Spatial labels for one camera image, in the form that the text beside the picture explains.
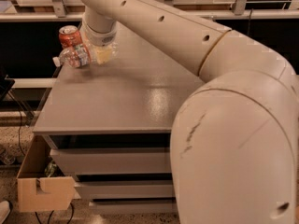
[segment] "soda can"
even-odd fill
[[[59,29],[59,40],[63,46],[63,49],[68,47],[75,47],[78,44],[83,43],[80,31],[76,26],[64,26]]]

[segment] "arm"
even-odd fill
[[[181,223],[294,223],[299,86],[289,63],[236,31],[152,0],[82,2],[85,21],[96,14],[119,21],[208,82],[172,130]]]

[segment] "box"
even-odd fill
[[[42,177],[49,154],[46,141],[35,136],[17,176],[20,212],[66,210],[74,198],[72,177]]]

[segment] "plastic bottle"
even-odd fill
[[[0,161],[5,165],[11,165],[16,160],[16,157],[12,156],[7,150],[0,145]]]
[[[86,42],[64,49],[59,57],[53,58],[53,61],[57,67],[69,64],[72,67],[79,68],[89,63],[106,63],[114,58],[117,52],[115,42],[104,47],[96,47]]]

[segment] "floor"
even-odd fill
[[[21,156],[19,147],[19,128],[20,128],[19,112],[0,112],[0,145],[16,157]],[[21,126],[20,128],[20,144],[24,152],[27,151],[30,141],[33,138],[32,128]],[[0,165],[0,200],[6,199],[12,202],[13,210],[6,223],[38,223],[35,213],[20,213],[18,210],[17,196],[17,173],[20,166]],[[179,224],[177,214],[138,214],[138,215],[109,215],[100,216],[94,214],[88,208],[88,201],[73,200],[74,215],[71,223],[84,224],[159,224],[174,223]],[[50,223],[67,223],[71,217],[72,211],[69,208],[66,211],[55,211],[50,218]],[[41,223],[47,223],[50,212],[38,214]]]

